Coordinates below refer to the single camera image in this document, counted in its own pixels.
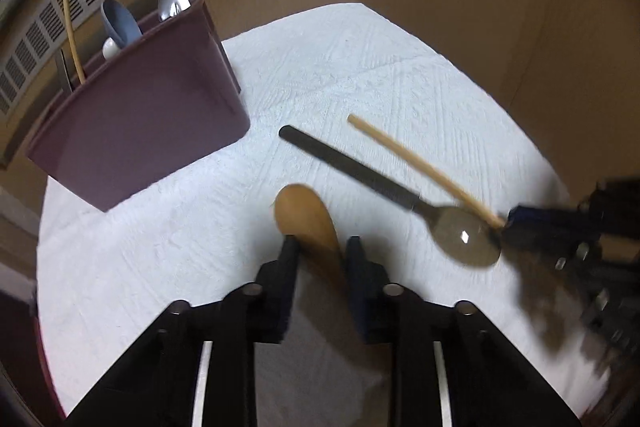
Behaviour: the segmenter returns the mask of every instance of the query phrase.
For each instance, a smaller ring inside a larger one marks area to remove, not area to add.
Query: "beige wall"
[[[388,17],[484,87],[532,137],[575,198],[600,176],[638,171],[640,148],[626,137],[633,140],[640,126],[634,110],[640,103],[640,0],[207,0],[207,5],[221,37],[228,38],[300,10],[345,1],[363,2]],[[25,0],[14,28],[37,2]],[[78,29],[85,55],[96,51],[86,43],[99,31],[97,16]],[[8,36],[1,36],[0,50]],[[53,75],[50,63],[0,128],[0,148]],[[0,184],[39,210],[45,177],[21,155],[0,171]]]

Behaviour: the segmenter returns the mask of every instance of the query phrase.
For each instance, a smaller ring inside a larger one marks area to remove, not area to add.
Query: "bolt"
[[[389,297],[398,297],[399,295],[402,295],[404,288],[402,288],[401,285],[392,282],[391,284],[385,284],[382,287],[382,291]]]
[[[587,255],[589,254],[589,244],[580,243],[580,245],[578,245],[578,248],[575,249],[575,254],[583,261],[587,259]]]
[[[456,310],[458,313],[462,313],[463,315],[473,315],[478,311],[476,305],[473,302],[469,301],[459,301],[456,302]]]
[[[262,293],[262,286],[260,286],[257,282],[250,282],[242,286],[242,293],[249,296],[255,297]]]
[[[608,303],[609,303],[609,293],[607,292],[607,289],[604,288],[596,296],[596,306],[600,311],[603,311],[603,309],[607,306]]]

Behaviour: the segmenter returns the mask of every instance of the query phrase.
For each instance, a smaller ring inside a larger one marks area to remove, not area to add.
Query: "white paper towel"
[[[55,387],[68,412],[174,299],[199,305],[253,280],[282,242],[271,204],[311,185],[342,244],[363,238],[392,280],[443,305],[468,299],[575,412],[606,375],[581,352],[578,304],[502,257],[471,269],[424,222],[278,139],[284,124],[420,192],[450,197],[346,123],[354,112],[445,171],[496,212],[566,197],[552,168],[486,93],[423,42],[360,4],[325,6],[224,42],[251,129],[103,214],[49,180],[38,246],[38,303]],[[340,299],[299,277],[281,346],[257,348],[260,425],[386,425],[388,379]]]

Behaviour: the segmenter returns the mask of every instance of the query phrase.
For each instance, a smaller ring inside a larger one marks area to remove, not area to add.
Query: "wooden stick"
[[[69,39],[71,56],[74,58],[74,65],[76,66],[76,73],[78,73],[78,80],[80,80],[80,84],[84,84],[84,81],[85,81],[84,71],[82,70],[82,62],[80,62],[80,57],[78,57],[78,49],[76,48],[76,38],[74,37],[74,28],[71,25],[71,10],[69,8],[69,0],[62,0],[62,8],[65,13],[66,36]]]
[[[350,114],[347,118],[347,121],[356,129],[362,131],[364,134],[378,142],[386,149],[390,150],[397,156],[400,156],[418,172],[421,172],[422,174],[428,176],[431,180],[436,182],[440,187],[444,188],[449,194],[451,194],[451,196],[461,201],[470,210],[478,214],[478,216],[484,219],[489,225],[491,225],[495,229],[500,229],[504,226],[504,220],[501,217],[496,216],[488,207],[484,206],[484,204],[476,200],[476,198],[474,198],[462,187],[449,179],[444,173],[438,171],[434,166],[428,164],[417,154],[400,145],[389,135],[376,129],[354,114]]]

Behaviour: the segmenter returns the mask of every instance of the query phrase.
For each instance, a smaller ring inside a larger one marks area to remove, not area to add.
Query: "screw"
[[[255,297],[262,293],[262,286],[260,286],[257,282],[250,282],[242,286],[242,293],[249,296]]]
[[[382,291],[389,297],[398,297],[399,295],[402,295],[404,288],[402,288],[401,285],[392,282],[391,284],[385,284],[382,286]]]
[[[459,301],[456,302],[456,310],[458,313],[462,313],[463,315],[473,315],[478,311],[476,305],[473,302],[469,301]]]
[[[589,254],[589,244],[580,243],[580,245],[578,245],[578,248],[575,249],[575,254],[583,261],[587,259],[587,255]]]

